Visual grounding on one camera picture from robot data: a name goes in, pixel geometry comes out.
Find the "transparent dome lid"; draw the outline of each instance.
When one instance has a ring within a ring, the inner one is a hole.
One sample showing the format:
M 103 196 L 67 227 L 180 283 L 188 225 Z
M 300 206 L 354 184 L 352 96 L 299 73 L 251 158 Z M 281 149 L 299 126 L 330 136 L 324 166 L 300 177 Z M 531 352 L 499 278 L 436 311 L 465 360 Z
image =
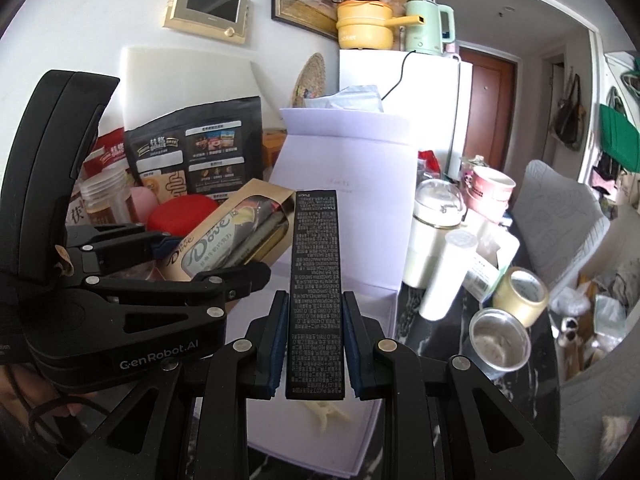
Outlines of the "transparent dome lid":
M 415 190 L 414 216 L 433 226 L 462 222 L 466 206 L 460 190 L 445 180 L 425 180 Z

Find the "metal cup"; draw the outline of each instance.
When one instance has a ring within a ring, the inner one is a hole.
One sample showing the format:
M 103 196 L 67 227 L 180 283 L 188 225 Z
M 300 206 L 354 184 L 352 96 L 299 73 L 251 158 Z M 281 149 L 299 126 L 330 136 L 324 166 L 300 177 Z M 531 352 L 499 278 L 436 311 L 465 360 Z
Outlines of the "metal cup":
M 497 308 L 484 308 L 471 318 L 462 353 L 493 381 L 526 364 L 531 340 L 514 316 Z

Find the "yellow electric pot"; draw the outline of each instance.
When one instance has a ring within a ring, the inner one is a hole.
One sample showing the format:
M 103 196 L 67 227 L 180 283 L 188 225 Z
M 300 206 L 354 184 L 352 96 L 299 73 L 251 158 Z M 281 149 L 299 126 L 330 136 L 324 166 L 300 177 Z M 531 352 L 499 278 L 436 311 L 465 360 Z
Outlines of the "yellow electric pot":
M 347 0 L 338 4 L 340 48 L 390 50 L 394 44 L 391 27 L 424 24 L 422 16 L 392 18 L 393 10 L 383 2 Z

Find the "pot handle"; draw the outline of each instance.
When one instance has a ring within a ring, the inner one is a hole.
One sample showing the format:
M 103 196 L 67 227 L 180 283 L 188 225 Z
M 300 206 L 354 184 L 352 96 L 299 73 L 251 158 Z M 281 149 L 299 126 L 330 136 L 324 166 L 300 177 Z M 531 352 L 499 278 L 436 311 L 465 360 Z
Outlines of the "pot handle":
M 442 43 L 453 43 L 456 41 L 456 22 L 453 18 L 453 9 L 446 5 L 439 5 L 438 10 L 449 17 L 449 37 L 442 38 Z M 442 16 L 440 17 L 440 30 L 442 30 Z

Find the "mint green kettle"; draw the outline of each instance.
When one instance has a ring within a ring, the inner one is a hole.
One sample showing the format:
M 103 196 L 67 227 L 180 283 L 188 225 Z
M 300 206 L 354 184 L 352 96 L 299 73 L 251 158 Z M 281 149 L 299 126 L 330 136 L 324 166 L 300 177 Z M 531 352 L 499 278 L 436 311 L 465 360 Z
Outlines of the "mint green kettle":
M 429 0 L 407 0 L 404 4 L 407 16 L 417 14 L 424 18 L 424 25 L 408 25 L 404 34 L 404 49 L 423 54 L 442 55 L 442 44 L 456 41 L 456 23 L 453 9 Z M 442 14 L 449 17 L 449 37 L 442 37 Z

